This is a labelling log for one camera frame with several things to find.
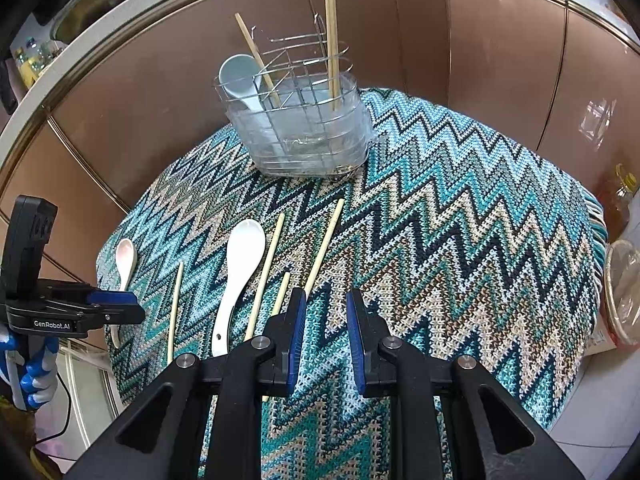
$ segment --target blue and white glove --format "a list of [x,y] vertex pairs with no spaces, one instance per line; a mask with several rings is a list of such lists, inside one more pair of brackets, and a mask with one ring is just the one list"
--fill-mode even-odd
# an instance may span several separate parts
[[26,373],[19,377],[18,366],[24,358],[18,352],[18,339],[14,332],[0,322],[0,379],[11,386],[14,406],[19,410],[37,409],[53,399],[58,387],[59,339],[57,337],[29,336],[29,361]]

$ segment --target wooden chopstick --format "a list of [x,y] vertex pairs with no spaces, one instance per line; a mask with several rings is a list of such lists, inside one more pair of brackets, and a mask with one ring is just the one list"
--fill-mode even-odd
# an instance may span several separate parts
[[166,346],[166,364],[171,364],[174,360],[174,337],[175,337],[175,320],[178,317],[178,298],[180,298],[180,285],[182,284],[182,272],[184,270],[184,262],[178,265],[178,275],[175,277],[174,285],[174,302],[171,306],[171,317],[169,320],[169,341]]
[[326,15],[326,47],[328,56],[328,78],[331,99],[340,95],[340,60],[338,59],[338,17],[335,0],[324,0]]
[[238,27],[240,27],[240,31],[244,36],[244,40],[246,41],[246,44],[249,46],[249,50],[251,51],[252,56],[254,56],[255,62],[258,64],[258,67],[260,67],[260,70],[265,71],[262,77],[264,78],[264,82],[266,83],[269,90],[271,91],[270,95],[273,97],[273,100],[275,101],[276,106],[278,107],[282,106],[282,101],[280,100],[280,96],[275,91],[275,88],[273,86],[271,75],[266,72],[266,68],[264,66],[264,63],[262,62],[262,57],[260,56],[260,52],[258,52],[258,47],[255,46],[254,38],[251,37],[251,33],[249,33],[249,29],[246,28],[246,25],[242,20],[242,16],[240,16],[238,12],[236,12],[236,22],[238,22]]
[[329,226],[324,233],[324,238],[322,239],[322,245],[320,246],[320,250],[316,255],[316,260],[314,262],[314,266],[309,273],[309,277],[306,279],[305,283],[305,295],[309,297],[311,293],[311,289],[314,288],[314,282],[316,281],[316,277],[318,276],[318,271],[320,270],[320,265],[322,264],[322,260],[324,259],[324,254],[326,253],[326,249],[329,246],[329,242],[331,241],[331,236],[334,234],[334,229],[336,224],[338,223],[338,218],[340,218],[340,212],[342,211],[342,206],[344,205],[344,199],[341,198],[338,200],[338,205],[335,207],[334,214],[331,217],[331,221],[329,222]]
[[251,309],[251,315],[249,316],[249,323],[246,326],[246,333],[244,334],[244,340],[248,341],[254,336],[255,323],[258,321],[258,314],[260,314],[260,304],[262,303],[262,295],[264,294],[264,287],[267,284],[267,278],[269,277],[269,269],[271,268],[271,262],[273,261],[273,255],[276,252],[280,233],[282,232],[282,225],[284,224],[284,213],[280,213],[278,216],[278,222],[276,229],[273,231],[273,237],[271,237],[271,244],[269,245],[269,251],[267,257],[262,266],[262,273],[260,274],[260,282],[258,282],[258,289],[255,291],[254,306]]
[[[280,283],[280,288],[278,289],[276,302],[273,304],[273,310],[271,311],[272,316],[277,316],[280,313],[280,308],[282,307],[282,302],[284,301],[284,295],[287,293],[287,287],[289,286],[290,278],[291,273],[285,272],[284,276],[282,277],[282,283]],[[267,402],[268,400],[268,395],[262,396],[262,402]]]

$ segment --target wire basket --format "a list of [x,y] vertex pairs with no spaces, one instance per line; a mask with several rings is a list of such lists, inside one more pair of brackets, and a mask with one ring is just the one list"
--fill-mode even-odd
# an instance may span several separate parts
[[[264,174],[347,174],[364,163],[374,139],[351,74],[353,64],[344,56],[348,47],[339,47],[339,92],[332,96],[326,33],[318,15],[315,23],[315,34],[269,40],[271,49],[261,53],[265,67],[257,75],[224,84],[215,80],[227,117]],[[267,78],[273,90],[265,84]],[[231,93],[236,83],[252,86],[252,109]]]

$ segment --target table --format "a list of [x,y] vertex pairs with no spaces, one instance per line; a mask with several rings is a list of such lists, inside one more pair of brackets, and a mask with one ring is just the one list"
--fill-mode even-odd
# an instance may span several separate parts
[[[131,238],[138,248],[130,290],[146,320],[121,327],[121,348],[110,348],[126,403],[165,366],[180,260],[175,354],[206,358],[233,226],[256,219],[268,244],[279,213],[286,213],[260,333],[284,272],[292,273],[290,287],[304,284],[344,197],[307,302],[296,391],[263,404],[265,477],[388,472],[388,402],[362,399],[353,381],[350,286],[361,288],[392,334],[424,352],[480,359],[545,427],[562,410],[598,308],[606,229],[602,208],[580,183],[448,108],[395,90],[361,96],[380,139],[349,178],[263,176],[229,125],[168,166],[98,256],[98,284],[117,288],[118,241]],[[231,347],[242,341],[258,278],[259,272],[236,307]]]

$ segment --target screw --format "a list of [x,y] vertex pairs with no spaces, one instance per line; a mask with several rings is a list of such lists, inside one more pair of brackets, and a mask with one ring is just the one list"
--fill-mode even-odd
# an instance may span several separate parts
[[382,338],[382,344],[389,350],[396,350],[402,346],[402,339],[394,335],[388,335]]
[[473,370],[477,363],[471,355],[461,355],[458,358],[458,365],[465,370]]
[[193,366],[194,362],[196,362],[196,356],[193,354],[180,354],[177,358],[175,358],[175,363],[180,368],[189,368]]
[[271,344],[271,339],[269,339],[265,335],[257,335],[253,339],[251,339],[251,346],[256,350],[263,350],[267,348]]

